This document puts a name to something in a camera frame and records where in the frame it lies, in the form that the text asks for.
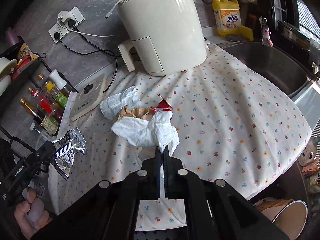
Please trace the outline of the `person's left hand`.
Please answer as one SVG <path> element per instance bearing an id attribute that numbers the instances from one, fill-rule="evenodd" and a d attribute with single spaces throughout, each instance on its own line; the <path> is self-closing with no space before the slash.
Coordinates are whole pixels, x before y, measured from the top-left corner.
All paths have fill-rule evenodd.
<path id="1" fill-rule="evenodd" d="M 16 205 L 14 216 L 20 230 L 26 239 L 31 237 L 46 226 L 52 219 L 49 212 L 44 209 L 44 203 L 37 198 L 36 191 L 32 188 L 25 189 L 25 200 Z"/>

